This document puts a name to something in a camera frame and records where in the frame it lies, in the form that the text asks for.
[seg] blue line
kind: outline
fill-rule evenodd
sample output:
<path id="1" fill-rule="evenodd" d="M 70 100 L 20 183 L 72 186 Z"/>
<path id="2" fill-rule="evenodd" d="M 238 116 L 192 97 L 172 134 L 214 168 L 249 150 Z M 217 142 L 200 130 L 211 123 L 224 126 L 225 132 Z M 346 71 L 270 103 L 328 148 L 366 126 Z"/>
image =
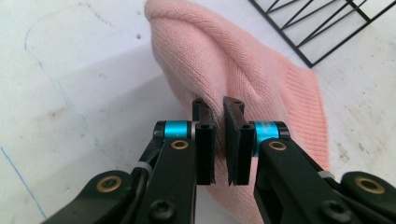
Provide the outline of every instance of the blue line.
<path id="1" fill-rule="evenodd" d="M 29 187 L 26 184 L 26 181 L 23 179 L 20 171 L 17 169 L 17 167 L 14 165 L 14 163 L 12 162 L 11 158 L 8 156 L 8 154 L 4 151 L 4 149 L 2 147 L 0 147 L 0 149 L 3 151 L 4 156 L 7 158 L 7 160 L 9 161 L 9 164 L 11 164 L 12 168 L 14 168 L 15 172 L 17 173 L 17 175 L 20 177 L 20 180 L 22 181 L 23 185 L 26 187 L 27 191 L 29 191 L 30 195 L 32 196 L 33 200 L 35 200 L 35 204 L 37 204 L 38 209 L 41 212 L 41 215 L 43 215 L 44 218 L 47 218 L 46 214 L 43 211 L 43 208 L 41 207 L 40 203 L 38 203 L 37 198 L 35 197 L 35 195 L 33 194 L 33 192 L 29 189 Z"/>
<path id="2" fill-rule="evenodd" d="M 67 106 L 76 114 L 76 116 L 78 117 L 78 121 L 80 123 L 80 125 L 82 126 L 82 128 L 84 128 L 88 134 L 91 136 L 91 139 L 93 140 L 93 143 L 96 147 L 100 147 L 100 142 L 98 137 L 93 133 L 93 131 L 91 130 L 91 128 L 88 125 L 87 120 L 85 119 L 85 117 L 81 114 L 78 113 L 76 107 L 74 106 L 72 100 L 70 100 L 70 98 L 68 97 L 66 91 L 64 90 L 64 87 L 61 83 L 61 81 L 59 81 L 56 77 L 54 77 L 53 75 L 51 75 L 50 73 L 47 72 L 45 66 L 44 66 L 44 62 L 37 56 L 34 54 L 34 52 L 29 48 L 29 35 L 32 32 L 33 28 L 35 28 L 40 22 L 46 20 L 46 19 L 50 19 L 52 17 L 54 17 L 57 13 L 60 13 L 64 10 L 70 9 L 72 7 L 78 7 L 78 6 L 82 6 L 82 4 L 78 4 L 75 6 L 71 6 L 68 8 L 64 8 L 55 12 L 52 12 L 50 14 L 45 15 L 44 17 L 40 18 L 39 20 L 37 20 L 26 32 L 25 35 L 25 39 L 24 39 L 24 49 L 25 51 L 31 55 L 38 63 L 38 65 L 41 68 L 41 71 L 44 73 L 44 75 L 46 75 L 49 80 L 51 81 L 52 86 L 54 87 L 54 89 L 61 95 L 61 97 L 64 98 L 65 103 L 67 104 Z M 103 148 L 101 148 L 101 151 L 104 155 L 108 156 L 107 153 L 105 152 L 105 150 Z"/>

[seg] knit texture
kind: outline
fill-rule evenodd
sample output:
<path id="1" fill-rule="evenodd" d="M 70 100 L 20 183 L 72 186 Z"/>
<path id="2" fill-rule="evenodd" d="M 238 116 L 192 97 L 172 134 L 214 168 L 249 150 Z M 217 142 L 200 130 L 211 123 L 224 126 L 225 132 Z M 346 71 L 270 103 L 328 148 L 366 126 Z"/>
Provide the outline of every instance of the knit texture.
<path id="1" fill-rule="evenodd" d="M 247 120 L 284 121 L 291 137 L 324 169 L 328 163 L 327 123 L 316 75 L 294 66 L 247 32 L 208 9 L 183 0 L 148 0 L 152 49 L 176 98 L 191 117 L 202 97 L 212 108 L 218 135 L 216 185 L 212 197 L 243 223 L 262 223 L 253 198 L 257 160 L 250 185 L 228 187 L 224 157 L 223 97 L 245 102 Z"/>

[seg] black screw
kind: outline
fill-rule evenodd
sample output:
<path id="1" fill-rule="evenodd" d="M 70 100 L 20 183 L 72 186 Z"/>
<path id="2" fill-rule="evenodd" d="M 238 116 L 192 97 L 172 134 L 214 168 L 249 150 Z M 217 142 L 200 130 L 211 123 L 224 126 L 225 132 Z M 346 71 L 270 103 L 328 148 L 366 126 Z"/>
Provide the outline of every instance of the black screw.
<path id="1" fill-rule="evenodd" d="M 108 179 L 105 182 L 102 183 L 102 187 L 104 187 L 105 189 L 109 189 L 111 187 L 113 187 L 114 185 L 116 185 L 117 180 L 114 178 Z"/>
<path id="2" fill-rule="evenodd" d="M 184 146 L 186 146 L 186 144 L 184 144 L 183 142 L 176 142 L 175 146 L 176 147 L 184 147 Z"/>
<path id="3" fill-rule="evenodd" d="M 149 208 L 149 216 L 156 223 L 165 222 L 171 219 L 176 212 L 173 203 L 160 199 L 151 204 Z"/>
<path id="4" fill-rule="evenodd" d="M 320 205 L 320 210 L 326 217 L 329 217 L 336 223 L 350 223 L 352 220 L 352 213 L 336 201 L 323 201 Z"/>
<path id="5" fill-rule="evenodd" d="M 276 148 L 283 148 L 283 147 L 285 147 L 285 146 L 282 145 L 282 144 L 279 143 L 279 142 L 274 142 L 274 143 L 273 143 L 273 147 L 276 147 Z"/>
<path id="6" fill-rule="evenodd" d="M 367 189 L 378 189 L 378 186 L 375 183 L 367 181 L 367 180 L 362 180 L 361 184 L 364 187 L 366 187 Z"/>

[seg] folded fabric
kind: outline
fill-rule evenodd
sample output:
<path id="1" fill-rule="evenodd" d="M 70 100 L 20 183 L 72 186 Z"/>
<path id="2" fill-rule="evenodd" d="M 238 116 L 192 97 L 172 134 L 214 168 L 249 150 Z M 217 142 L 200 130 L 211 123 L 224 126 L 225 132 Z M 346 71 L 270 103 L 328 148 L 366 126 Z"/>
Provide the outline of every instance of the folded fabric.
<path id="1" fill-rule="evenodd" d="M 243 223 L 262 223 L 253 198 L 257 161 L 250 185 L 228 186 L 224 157 L 222 100 L 245 102 L 247 120 L 281 120 L 291 137 L 323 168 L 328 168 L 327 123 L 316 75 L 294 66 L 221 16 L 182 0 L 148 0 L 152 49 L 176 98 L 191 115 L 202 97 L 218 126 L 216 185 L 212 197 Z"/>

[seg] black wire rack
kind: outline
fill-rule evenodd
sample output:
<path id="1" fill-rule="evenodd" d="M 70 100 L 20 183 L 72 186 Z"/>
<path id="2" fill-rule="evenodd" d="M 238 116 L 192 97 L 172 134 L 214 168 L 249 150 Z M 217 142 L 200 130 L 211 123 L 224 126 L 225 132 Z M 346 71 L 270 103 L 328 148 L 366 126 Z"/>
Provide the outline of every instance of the black wire rack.
<path id="1" fill-rule="evenodd" d="M 249 0 L 313 67 L 396 5 L 396 0 Z"/>

